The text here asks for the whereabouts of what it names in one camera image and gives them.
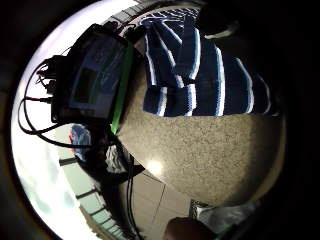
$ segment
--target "speckled countertop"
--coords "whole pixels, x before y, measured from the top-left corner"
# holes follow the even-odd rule
[[[142,111],[145,90],[141,66],[129,87],[130,102],[118,133],[137,161],[195,200],[217,206],[251,199],[278,154],[281,119],[254,115],[162,118]]]

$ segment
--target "blue object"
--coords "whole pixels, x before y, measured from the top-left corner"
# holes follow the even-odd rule
[[[266,82],[194,27],[198,10],[149,14],[143,110],[162,117],[276,113]]]

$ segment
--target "white stripe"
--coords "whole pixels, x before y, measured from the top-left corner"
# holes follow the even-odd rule
[[[183,17],[184,16],[183,14],[181,14],[181,12],[176,11],[176,9],[171,9],[170,11],[176,13],[177,16],[179,16],[179,17]]]
[[[224,66],[222,60],[221,50],[216,47],[217,51],[217,61],[218,61],[218,78],[219,78],[219,96],[218,96],[218,109],[216,112],[217,116],[222,116],[224,112],[224,103],[226,97],[226,82],[225,82],[225,75],[224,75]]]
[[[172,56],[172,52],[168,49],[167,45],[164,43],[164,41],[162,40],[159,32],[157,30],[155,30],[156,34],[158,35],[158,38],[160,40],[160,43],[161,43],[161,46],[163,47],[164,51],[167,53],[167,56],[169,58],[169,62],[171,64],[171,67],[174,67],[176,65],[176,62]],[[182,81],[182,78],[181,76],[179,75],[174,75],[175,78],[176,78],[176,81],[177,81],[177,85],[179,88],[183,88],[184,87],[184,84],[183,84],[183,81]]]
[[[190,15],[196,17],[195,13],[193,13],[189,8],[185,8],[185,9],[187,10],[187,12],[188,12]]]
[[[269,86],[266,84],[266,82],[263,80],[263,78],[261,76],[259,76],[259,79],[261,80],[261,82],[263,82],[265,88],[266,88],[266,92],[267,92],[267,98],[268,98],[268,106],[267,106],[267,109],[264,111],[263,114],[267,114],[271,108],[271,99],[270,99],[270,89],[269,89]]]
[[[162,12],[158,12],[160,15],[162,15],[163,17],[167,17],[166,15],[164,15]]]
[[[188,105],[191,108],[188,109],[188,112],[185,114],[185,116],[192,116],[193,110],[197,107],[196,87],[194,84],[190,84],[187,86],[187,88],[188,88]]]
[[[148,59],[148,62],[149,62],[149,66],[150,66],[150,78],[151,78],[151,85],[157,85],[157,82],[156,82],[156,75],[155,75],[155,72],[154,72],[154,65],[153,65],[153,61],[151,59],[151,56],[150,56],[150,49],[149,49],[149,40],[148,40],[148,37],[147,35],[145,36],[145,40],[146,40],[146,56],[147,56],[147,59]]]
[[[178,34],[176,34],[171,28],[168,27],[167,24],[164,23],[164,21],[162,21],[162,25],[173,35],[173,37],[180,43],[182,44],[182,40],[181,38],[178,36]]]
[[[201,58],[201,43],[200,43],[200,34],[199,30],[195,28],[195,53],[194,53],[194,64],[189,75],[189,78],[196,79],[199,67],[200,67],[200,58]]]
[[[252,79],[251,79],[247,69],[243,66],[243,63],[241,62],[241,60],[239,58],[237,58],[237,62],[238,62],[240,68],[242,69],[242,71],[244,72],[244,74],[246,75],[246,78],[247,78],[248,107],[247,107],[246,113],[251,113],[252,109],[253,109],[253,105],[254,105],[254,95],[253,95],[253,90],[252,90]]]
[[[167,106],[167,92],[168,92],[168,89],[167,87],[162,87],[160,89],[160,102],[159,102],[159,110],[158,111],[158,115],[163,117],[164,116],[164,113],[166,111],[166,106]]]

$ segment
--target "metal bar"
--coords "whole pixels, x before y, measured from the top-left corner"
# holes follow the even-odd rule
[[[116,226],[116,225],[117,225],[117,223],[113,224],[111,227],[108,227],[106,230],[109,232],[109,230],[110,230],[111,228],[113,228],[114,226]]]
[[[106,207],[102,207],[102,208],[98,209],[97,211],[90,213],[90,216],[92,217],[93,215],[96,215],[97,213],[102,212],[105,209],[106,209]]]
[[[123,23],[123,21],[122,21],[121,19],[119,19],[119,18],[117,18],[117,17],[115,17],[115,16],[111,16],[111,18],[114,18],[114,19],[117,20],[118,22]]]
[[[118,232],[120,230],[120,232],[121,232],[121,228],[118,228],[116,231],[114,231],[112,234],[113,235],[118,235],[120,232]]]
[[[90,190],[90,191],[88,191],[88,192],[86,192],[86,193],[83,193],[83,194],[80,194],[80,195],[76,195],[76,198],[77,198],[77,199],[81,199],[81,198],[84,198],[84,197],[86,197],[86,196],[89,196],[89,195],[91,195],[91,194],[93,194],[93,193],[95,193],[95,192],[97,192],[97,189],[92,189],[92,190]]]
[[[76,163],[76,162],[77,162],[76,158],[59,159],[60,166],[65,166],[65,165],[73,164],[73,163]]]
[[[137,10],[135,10],[133,7],[129,7],[132,11],[134,11],[135,13],[138,13]]]
[[[129,17],[132,17],[132,15],[130,13],[128,13],[126,10],[122,10],[122,12],[124,12],[125,14],[127,14]]]
[[[103,222],[99,223],[99,225],[103,225],[103,224],[105,224],[106,222],[109,222],[111,219],[112,219],[112,218],[109,217],[107,220],[104,220]]]

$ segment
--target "black cable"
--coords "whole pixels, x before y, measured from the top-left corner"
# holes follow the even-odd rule
[[[127,211],[129,216],[129,221],[132,227],[134,228],[138,238],[143,240],[142,236],[139,233],[139,229],[137,228],[136,222],[134,220],[133,212],[132,212],[132,192],[133,192],[133,168],[134,168],[134,160],[133,157],[130,155],[129,159],[129,179],[127,185]]]
[[[22,123],[21,123],[21,120],[20,120],[20,109],[21,109],[21,105],[29,100],[29,101],[34,101],[34,102],[46,102],[45,99],[51,99],[51,98],[30,98],[30,97],[26,97],[26,98],[23,98],[19,104],[19,108],[18,108],[18,124],[19,124],[19,127],[21,128],[21,130],[26,133],[26,134],[29,134],[29,135],[38,135],[38,134],[42,134],[42,133],[46,133],[46,132],[49,132],[53,129],[56,129],[58,127],[61,127],[63,124],[55,124],[51,127],[48,127],[48,128],[45,128],[45,129],[41,129],[41,130],[28,130],[26,129],[25,127],[22,126]]]
[[[34,98],[27,97],[27,91],[28,91],[30,82],[31,82],[34,74],[37,72],[37,70],[38,70],[39,68],[41,68],[42,66],[44,66],[44,65],[47,63],[47,61],[48,61],[47,59],[45,59],[44,61],[42,61],[42,62],[33,70],[33,72],[31,73],[31,75],[30,75],[30,77],[29,77],[29,79],[28,79],[28,82],[27,82],[27,86],[26,86],[25,91],[24,91],[23,99],[21,100],[20,105],[19,105],[19,109],[20,109],[20,106],[21,106],[22,103],[23,103],[24,115],[25,115],[26,121],[27,121],[29,127],[31,128],[32,132],[37,131],[37,129],[32,125],[32,123],[31,123],[31,121],[30,121],[30,119],[29,119],[29,116],[28,116],[28,113],[27,113],[27,107],[26,107],[26,100],[33,101],[33,100],[35,100],[35,99],[34,99]],[[25,128],[22,127],[21,122],[19,123],[19,127],[21,128],[22,131],[27,130],[27,129],[25,129]],[[54,125],[54,126],[49,127],[49,128],[54,129],[54,128],[57,128],[57,126]],[[65,148],[92,148],[92,147],[94,147],[93,145],[73,145],[73,144],[67,144],[67,143],[57,142],[57,141],[51,140],[51,139],[43,136],[42,133],[37,133],[37,134],[35,134],[35,135],[37,135],[37,136],[38,136],[39,138],[41,138],[42,140],[44,140],[44,141],[46,141],[46,142],[48,142],[48,143],[51,143],[51,144],[53,144],[53,145],[56,145],[56,146],[58,146],[58,147],[65,147]]]

